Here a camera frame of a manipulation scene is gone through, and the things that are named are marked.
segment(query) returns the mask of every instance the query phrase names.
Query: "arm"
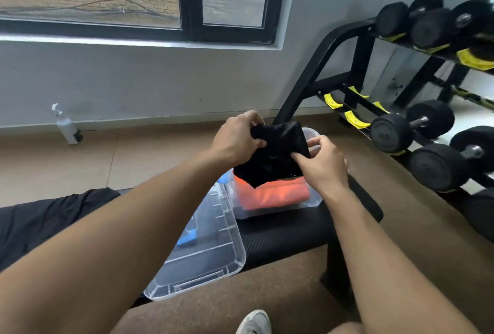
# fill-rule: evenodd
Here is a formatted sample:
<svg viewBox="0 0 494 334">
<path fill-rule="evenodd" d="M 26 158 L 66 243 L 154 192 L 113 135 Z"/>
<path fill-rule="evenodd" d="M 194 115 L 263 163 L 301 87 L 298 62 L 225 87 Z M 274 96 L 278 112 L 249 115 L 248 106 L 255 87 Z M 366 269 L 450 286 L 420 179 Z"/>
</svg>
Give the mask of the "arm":
<svg viewBox="0 0 494 334">
<path fill-rule="evenodd" d="M 330 140 L 309 140 L 313 158 L 294 155 L 328 205 L 368 334 L 467 334 L 475 327 L 408 260 L 348 186 L 343 156 Z"/>
<path fill-rule="evenodd" d="M 173 250 L 216 180 L 265 142 L 253 110 L 230 118 L 211 147 L 132 189 L 0 274 L 0 332 L 111 331 Z"/>
</svg>

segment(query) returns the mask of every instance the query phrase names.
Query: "spray bottle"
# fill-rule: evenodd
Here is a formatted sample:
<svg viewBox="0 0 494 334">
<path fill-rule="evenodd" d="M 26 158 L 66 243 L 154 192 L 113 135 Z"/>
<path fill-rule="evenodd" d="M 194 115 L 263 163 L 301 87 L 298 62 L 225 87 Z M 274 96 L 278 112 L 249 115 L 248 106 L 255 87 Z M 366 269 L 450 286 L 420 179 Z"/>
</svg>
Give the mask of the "spray bottle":
<svg viewBox="0 0 494 334">
<path fill-rule="evenodd" d="M 58 104 L 53 104 L 51 110 L 57 117 L 57 127 L 65 137 L 65 140 L 71 145 L 79 144 L 83 140 L 81 130 L 79 130 L 70 118 L 67 118 L 63 112 L 58 109 Z"/>
</svg>

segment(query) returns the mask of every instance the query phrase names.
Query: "window sill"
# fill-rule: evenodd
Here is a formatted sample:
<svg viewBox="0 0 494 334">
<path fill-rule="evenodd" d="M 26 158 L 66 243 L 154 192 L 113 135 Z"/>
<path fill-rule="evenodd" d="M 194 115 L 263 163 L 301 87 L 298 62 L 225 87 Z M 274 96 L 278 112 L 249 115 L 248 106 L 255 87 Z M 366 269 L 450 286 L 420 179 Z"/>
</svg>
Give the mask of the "window sill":
<svg viewBox="0 0 494 334">
<path fill-rule="evenodd" d="M 18 42 L 50 42 L 63 44 L 90 44 L 90 45 L 120 45 L 120 46 L 147 46 L 157 48 L 196 48 L 196 49 L 224 49 L 224 50 L 281 50 L 275 42 L 272 45 L 225 44 L 185 41 L 153 41 L 153 40 L 117 40 L 101 38 L 81 38 L 43 35 L 24 35 L 0 33 L 0 41 Z"/>
</svg>

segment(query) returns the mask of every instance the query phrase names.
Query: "black window frame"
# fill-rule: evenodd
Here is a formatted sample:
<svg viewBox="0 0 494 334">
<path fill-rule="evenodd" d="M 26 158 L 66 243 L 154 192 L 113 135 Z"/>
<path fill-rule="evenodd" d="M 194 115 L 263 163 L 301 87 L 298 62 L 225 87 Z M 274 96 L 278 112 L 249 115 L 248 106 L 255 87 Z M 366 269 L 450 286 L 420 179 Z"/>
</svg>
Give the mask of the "black window frame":
<svg viewBox="0 0 494 334">
<path fill-rule="evenodd" d="M 275 42 L 282 0 L 265 0 L 261 27 L 204 24 L 202 0 L 179 0 L 181 29 L 0 19 L 0 33 L 114 40 L 154 40 L 270 45 Z"/>
</svg>

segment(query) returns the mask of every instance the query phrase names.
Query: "hand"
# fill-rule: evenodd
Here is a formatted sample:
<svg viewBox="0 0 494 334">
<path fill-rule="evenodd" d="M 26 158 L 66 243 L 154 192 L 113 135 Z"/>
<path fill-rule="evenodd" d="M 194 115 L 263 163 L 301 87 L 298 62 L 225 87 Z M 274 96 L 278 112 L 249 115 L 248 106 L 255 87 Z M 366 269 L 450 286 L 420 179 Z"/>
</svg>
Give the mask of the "hand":
<svg viewBox="0 0 494 334">
<path fill-rule="evenodd" d="M 250 136 L 250 127 L 257 124 L 264 124 L 264 119 L 255 110 L 228 118 L 214 137 L 211 149 L 226 159 L 229 168 L 249 161 L 258 148 L 266 146 L 264 140 Z"/>
<path fill-rule="evenodd" d="M 292 158 L 300 166 L 307 183 L 323 197 L 349 190 L 348 167 L 343 155 L 326 136 L 307 141 L 309 148 L 316 145 L 321 147 L 310 151 L 311 158 L 292 153 Z"/>
</svg>

